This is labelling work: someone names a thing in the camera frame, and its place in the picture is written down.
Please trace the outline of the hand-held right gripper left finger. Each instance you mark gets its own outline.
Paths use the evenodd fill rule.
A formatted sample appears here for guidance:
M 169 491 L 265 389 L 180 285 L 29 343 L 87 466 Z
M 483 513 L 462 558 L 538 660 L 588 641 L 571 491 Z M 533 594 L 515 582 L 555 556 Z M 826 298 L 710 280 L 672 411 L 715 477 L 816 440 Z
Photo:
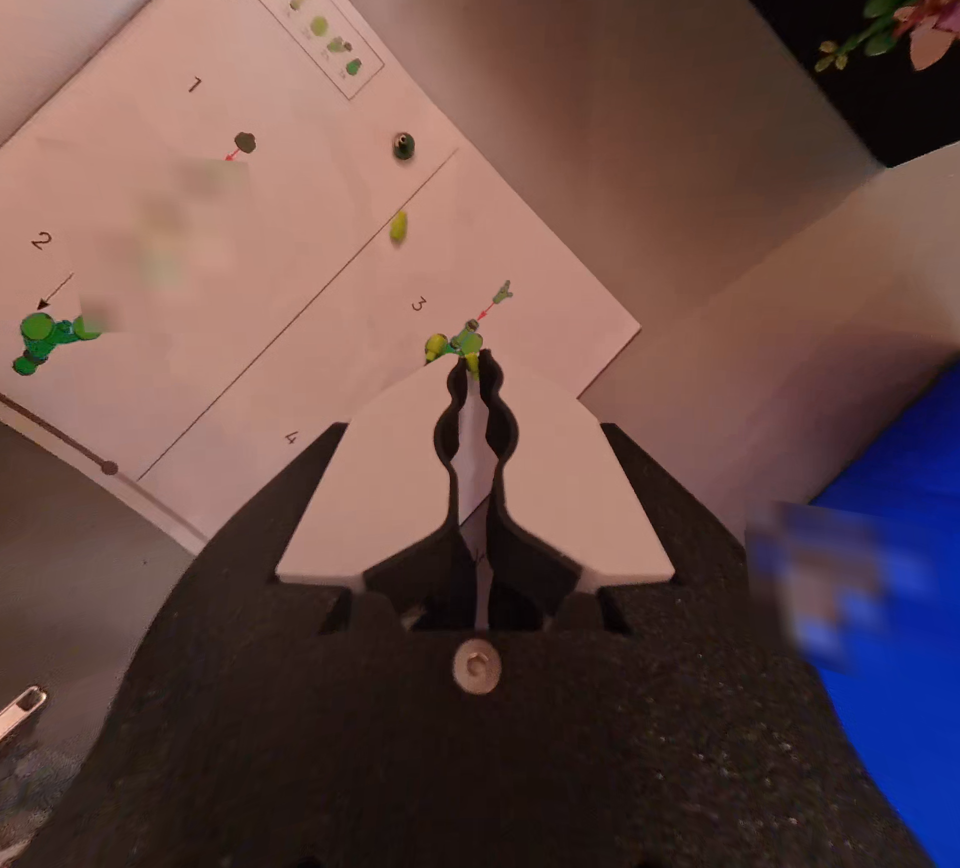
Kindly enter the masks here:
M 459 530 L 462 358 L 385 389 L 346 426 L 286 550 L 279 581 L 426 598 L 450 576 Z

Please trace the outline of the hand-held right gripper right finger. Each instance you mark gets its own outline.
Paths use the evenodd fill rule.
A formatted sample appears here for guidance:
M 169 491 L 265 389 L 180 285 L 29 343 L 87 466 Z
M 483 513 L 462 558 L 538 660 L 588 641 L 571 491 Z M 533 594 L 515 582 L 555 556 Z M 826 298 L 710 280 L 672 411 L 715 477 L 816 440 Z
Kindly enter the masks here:
M 486 514 L 494 582 L 524 598 L 660 584 L 676 570 L 601 423 L 557 382 L 484 349 L 496 458 Z

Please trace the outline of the blue plastic bin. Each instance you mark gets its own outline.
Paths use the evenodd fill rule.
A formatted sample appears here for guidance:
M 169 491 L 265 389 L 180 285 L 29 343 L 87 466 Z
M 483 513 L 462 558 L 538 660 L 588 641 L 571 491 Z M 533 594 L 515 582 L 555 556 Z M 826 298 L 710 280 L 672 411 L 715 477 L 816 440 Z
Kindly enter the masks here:
M 823 682 L 870 777 L 959 864 L 959 367 L 809 503 L 746 528 L 753 621 Z

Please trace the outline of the white instruction booklet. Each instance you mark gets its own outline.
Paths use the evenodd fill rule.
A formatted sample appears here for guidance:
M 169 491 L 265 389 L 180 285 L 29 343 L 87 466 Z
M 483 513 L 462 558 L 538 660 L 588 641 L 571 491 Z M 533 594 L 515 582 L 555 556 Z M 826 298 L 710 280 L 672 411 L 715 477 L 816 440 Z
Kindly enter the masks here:
M 430 335 L 579 395 L 642 328 L 349 0 L 150 0 L 2 145 L 1 262 L 2 421 L 191 553 Z

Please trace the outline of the person's beige zip jacket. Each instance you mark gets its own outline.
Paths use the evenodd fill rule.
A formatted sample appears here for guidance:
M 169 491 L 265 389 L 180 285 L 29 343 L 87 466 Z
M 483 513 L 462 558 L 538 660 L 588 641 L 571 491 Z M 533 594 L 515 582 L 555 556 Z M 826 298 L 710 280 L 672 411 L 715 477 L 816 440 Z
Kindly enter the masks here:
M 39 685 L 31 685 L 1 710 L 1 744 L 21 734 L 38 715 L 48 700 L 48 693 Z

